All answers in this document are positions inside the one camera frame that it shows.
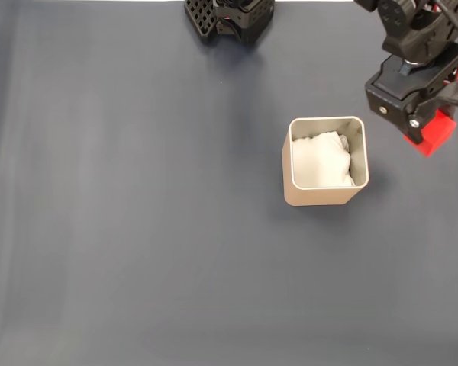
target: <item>dark gray cloth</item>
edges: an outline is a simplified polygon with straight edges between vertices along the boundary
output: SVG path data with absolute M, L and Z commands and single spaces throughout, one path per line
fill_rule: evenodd
M 369 112 L 384 31 L 277 3 L 256 48 L 173 3 L 22 6 L 0 134 L 0 364 L 458 366 L 458 128 Z M 356 115 L 370 183 L 290 207 L 296 117 Z

